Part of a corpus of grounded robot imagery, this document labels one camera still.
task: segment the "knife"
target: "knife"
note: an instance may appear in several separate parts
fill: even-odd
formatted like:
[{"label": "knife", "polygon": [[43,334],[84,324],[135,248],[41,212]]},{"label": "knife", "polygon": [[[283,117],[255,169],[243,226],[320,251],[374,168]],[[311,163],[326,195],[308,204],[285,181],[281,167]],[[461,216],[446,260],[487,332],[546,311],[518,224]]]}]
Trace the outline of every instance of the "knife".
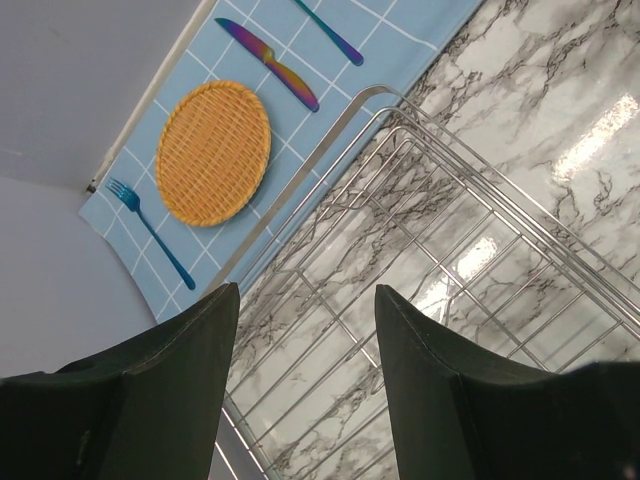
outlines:
[{"label": "knife", "polygon": [[317,112],[320,109],[318,100],[309,86],[295,72],[274,58],[273,49],[269,45],[233,20],[228,18],[216,18],[215,20],[249,53],[264,63],[309,110]]}]

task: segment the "blue checkered cloth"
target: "blue checkered cloth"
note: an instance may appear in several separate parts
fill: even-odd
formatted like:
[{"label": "blue checkered cloth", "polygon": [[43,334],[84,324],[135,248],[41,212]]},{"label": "blue checkered cloth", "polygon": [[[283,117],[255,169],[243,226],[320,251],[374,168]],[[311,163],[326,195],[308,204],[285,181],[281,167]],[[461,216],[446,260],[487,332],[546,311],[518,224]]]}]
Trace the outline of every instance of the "blue checkered cloth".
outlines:
[{"label": "blue checkered cloth", "polygon": [[[219,0],[105,177],[134,187],[142,199],[143,214],[189,270],[196,289],[186,288],[137,215],[123,207],[106,190],[104,182],[80,215],[120,256],[156,319],[161,322],[173,317],[192,305],[207,288],[353,96],[362,88],[379,83],[406,93],[480,3],[481,0],[308,0],[320,18],[364,55],[364,64],[356,67],[291,0]],[[311,87],[320,101],[320,111],[310,113],[214,21],[216,17],[244,25],[269,44],[277,59]],[[221,225],[192,228],[171,216],[160,199],[154,175],[155,150],[175,105],[198,85],[215,79],[235,80],[258,94],[271,122],[271,157],[265,177],[246,208]],[[256,260],[273,233],[370,120],[371,112],[388,102],[384,96],[367,102],[228,280],[238,278]],[[344,172],[352,157],[345,159],[333,180]],[[318,190],[309,208],[326,193],[329,183]],[[289,225],[291,231],[304,221],[309,208]],[[274,248],[262,259],[262,266],[275,254]],[[246,290],[251,279],[241,288]]]}]

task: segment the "round wicker mat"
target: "round wicker mat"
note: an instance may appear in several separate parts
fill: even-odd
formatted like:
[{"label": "round wicker mat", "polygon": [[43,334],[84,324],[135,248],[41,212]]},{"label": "round wicker mat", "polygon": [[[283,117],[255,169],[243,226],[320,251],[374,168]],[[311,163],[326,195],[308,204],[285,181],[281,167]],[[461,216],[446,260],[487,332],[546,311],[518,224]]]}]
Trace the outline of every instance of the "round wicker mat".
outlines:
[{"label": "round wicker mat", "polygon": [[184,223],[223,222],[255,193],[270,148],[269,119],[251,90],[227,80],[201,85],[178,104],[160,136],[160,196]]}]

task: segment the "iridescent fork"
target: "iridescent fork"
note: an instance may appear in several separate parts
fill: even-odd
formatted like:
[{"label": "iridescent fork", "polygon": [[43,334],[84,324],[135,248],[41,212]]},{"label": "iridescent fork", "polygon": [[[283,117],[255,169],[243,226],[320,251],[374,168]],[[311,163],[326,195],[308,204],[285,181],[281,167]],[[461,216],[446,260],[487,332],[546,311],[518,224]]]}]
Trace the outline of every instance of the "iridescent fork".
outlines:
[{"label": "iridescent fork", "polygon": [[109,180],[107,180],[107,189],[116,197],[118,197],[129,210],[138,214],[138,217],[140,217],[142,224],[147,227],[147,229],[151,233],[151,236],[155,238],[156,242],[158,242],[158,245],[160,245],[162,251],[167,254],[167,257],[169,257],[169,260],[180,274],[180,277],[182,277],[182,280],[184,280],[184,284],[187,286],[187,288],[189,290],[195,289],[196,282],[193,281],[193,278],[191,278],[189,272],[187,272],[187,270],[180,264],[178,259],[173,256],[173,253],[171,253],[164,242],[160,240],[158,234],[153,231],[153,227],[149,225],[147,219],[142,215],[142,212],[140,211],[140,197],[138,196],[138,194],[134,192],[133,189],[128,185],[125,185],[124,183],[114,178],[110,178]]}]

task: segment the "gray wall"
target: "gray wall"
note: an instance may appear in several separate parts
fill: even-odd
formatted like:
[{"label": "gray wall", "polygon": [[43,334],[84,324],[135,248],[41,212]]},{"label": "gray wall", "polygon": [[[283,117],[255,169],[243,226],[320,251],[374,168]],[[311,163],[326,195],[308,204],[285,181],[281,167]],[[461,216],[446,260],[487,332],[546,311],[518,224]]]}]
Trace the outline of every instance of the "gray wall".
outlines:
[{"label": "gray wall", "polygon": [[0,175],[84,189],[198,3],[3,2]]},{"label": "gray wall", "polygon": [[0,177],[0,377],[44,370],[155,325],[84,196]]}]

